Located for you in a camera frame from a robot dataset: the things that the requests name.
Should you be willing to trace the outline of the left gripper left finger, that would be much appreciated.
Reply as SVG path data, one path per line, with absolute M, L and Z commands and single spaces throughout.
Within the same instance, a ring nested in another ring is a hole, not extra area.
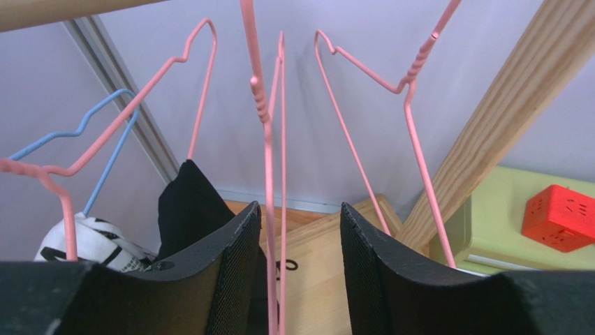
M 2 334 L 245 334 L 258 264 L 257 202 L 147 271 L 2 262 Z

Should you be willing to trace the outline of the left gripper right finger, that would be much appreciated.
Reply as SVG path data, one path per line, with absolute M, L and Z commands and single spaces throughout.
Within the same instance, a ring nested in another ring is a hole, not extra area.
M 430 260 L 348 203 L 341 249 L 354 334 L 593 334 L 592 271 L 474 276 Z

